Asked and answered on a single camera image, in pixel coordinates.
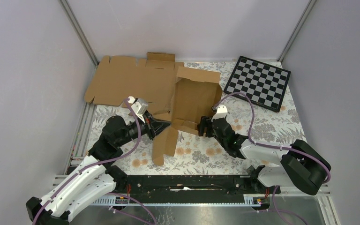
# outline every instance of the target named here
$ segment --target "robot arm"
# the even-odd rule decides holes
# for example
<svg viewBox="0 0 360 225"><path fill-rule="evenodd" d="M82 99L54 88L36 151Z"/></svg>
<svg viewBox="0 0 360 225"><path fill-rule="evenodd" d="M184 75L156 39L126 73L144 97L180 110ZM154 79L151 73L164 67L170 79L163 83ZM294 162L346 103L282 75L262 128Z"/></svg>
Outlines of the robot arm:
<svg viewBox="0 0 360 225"><path fill-rule="evenodd" d="M224 105L217 107L212 117L201 117L198 125L199 136L206 133L207 137L214 137L225 151L234 158L259 159L278 165L277 167L260 166L250 171L264 186L276 185L295 186L309 195L316 195L326 178L325 170L315 161L288 150L255 145L245 135L236 134L231 125L225 120L227 108ZM291 147L307 153L320 160L330 170L331 167L311 146L303 140L296 140L293 144L266 143L279 147Z"/></svg>
<svg viewBox="0 0 360 225"><path fill-rule="evenodd" d="M128 102L133 104L131 107L138 117L141 135L147 134L150 139L154 139L170 126L171 123L168 121L153 118L147 111L148 104L143 99L129 97ZM32 197L27 201L26 207L31 221L42 206L50 201L39 215L36 224L68 225L79 212L96 199L108 192L123 189L127 182L126 176L117 166L112 166L113 162L84 168L93 163L120 157L123 153L120 147L137 137L135 122L127 125L121 116L110 117L99 140L79 166L41 199Z"/></svg>

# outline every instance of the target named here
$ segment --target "brown cardboard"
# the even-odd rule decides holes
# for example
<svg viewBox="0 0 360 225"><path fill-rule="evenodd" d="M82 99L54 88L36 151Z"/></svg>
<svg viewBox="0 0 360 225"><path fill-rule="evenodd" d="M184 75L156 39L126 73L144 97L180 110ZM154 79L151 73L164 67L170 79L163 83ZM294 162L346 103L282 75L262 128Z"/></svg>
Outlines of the brown cardboard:
<svg viewBox="0 0 360 225"><path fill-rule="evenodd" d="M104 56L86 90L84 99L97 105L118 106L128 96L143 98L152 114L170 109L176 70L184 66L175 62L174 54L147 53L147 59Z"/></svg>
<svg viewBox="0 0 360 225"><path fill-rule="evenodd" d="M177 68L174 96L170 113L154 115L157 119L171 120L171 126L153 141L152 161L163 165L163 155L174 156L178 131L197 135L197 124L202 116L212 116L211 107L222 95L220 73L187 67Z"/></svg>

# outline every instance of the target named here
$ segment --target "flower pattern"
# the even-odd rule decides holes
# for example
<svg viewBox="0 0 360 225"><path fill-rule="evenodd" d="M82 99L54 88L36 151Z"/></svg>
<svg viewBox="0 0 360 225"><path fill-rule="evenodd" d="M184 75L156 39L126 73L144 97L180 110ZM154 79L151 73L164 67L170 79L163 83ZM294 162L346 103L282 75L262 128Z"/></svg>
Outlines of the flower pattern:
<svg viewBox="0 0 360 225"><path fill-rule="evenodd" d="M185 63L185 66L220 72L220 86L224 88L235 64L235 62L203 62ZM281 67L279 62L269 64ZM223 104L227 106L229 112L227 121L235 132L246 135L252 117L248 102L230 97ZM254 108L255 122L252 128L254 140L279 143L292 143L296 139L305 140L289 88L286 90L280 112L273 112L256 105ZM110 116L120 115L128 123L132 120L128 113L129 111L125 108L97 105L84 155L98 140L105 121ZM123 152L128 152L134 144L135 141L132 141L122 146ZM151 155L152 141L145 135L136 151L128 157L116 161L114 165L132 175L246 174L246 169L251 165L254 167L270 165L268 162L260 160L233 158L224 151L214 138L198 137L181 131L179 132L175 155L173 157L164 156L165 164L163 166L153 164Z"/></svg>

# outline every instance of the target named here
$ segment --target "cardboard box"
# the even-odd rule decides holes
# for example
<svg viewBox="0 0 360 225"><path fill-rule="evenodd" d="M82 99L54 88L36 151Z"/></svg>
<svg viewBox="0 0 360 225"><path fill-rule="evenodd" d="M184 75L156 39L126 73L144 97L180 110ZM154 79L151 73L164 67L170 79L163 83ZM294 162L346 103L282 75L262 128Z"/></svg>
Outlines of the cardboard box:
<svg viewBox="0 0 360 225"><path fill-rule="evenodd" d="M223 93L220 73L187 67L178 67L170 113L156 115L170 120L172 125L153 141L152 161L164 164L164 154L174 156L179 131L198 135L197 124L202 116L213 116L212 106Z"/></svg>
<svg viewBox="0 0 360 225"><path fill-rule="evenodd" d="M148 111L172 125L153 141L152 161L164 164L164 154L174 156L179 131L198 134L201 116L222 95L220 73L184 67L174 54L147 53L147 59L105 56L85 93L88 103L118 106L128 96L145 99Z"/></svg>
<svg viewBox="0 0 360 225"><path fill-rule="evenodd" d="M151 114L166 113L176 81L174 54L147 53L147 59L104 56L86 90L84 99L97 105L118 106L128 96L143 98Z"/></svg>

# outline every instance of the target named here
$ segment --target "chessboard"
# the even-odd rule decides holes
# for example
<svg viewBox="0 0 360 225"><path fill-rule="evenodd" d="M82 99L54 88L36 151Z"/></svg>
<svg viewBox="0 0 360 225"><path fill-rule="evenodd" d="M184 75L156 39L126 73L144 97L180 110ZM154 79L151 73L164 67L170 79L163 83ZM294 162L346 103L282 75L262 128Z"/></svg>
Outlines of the chessboard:
<svg viewBox="0 0 360 225"><path fill-rule="evenodd" d="M246 93L252 103L279 112L291 72L240 56L224 93ZM246 101L242 95L234 95Z"/></svg>

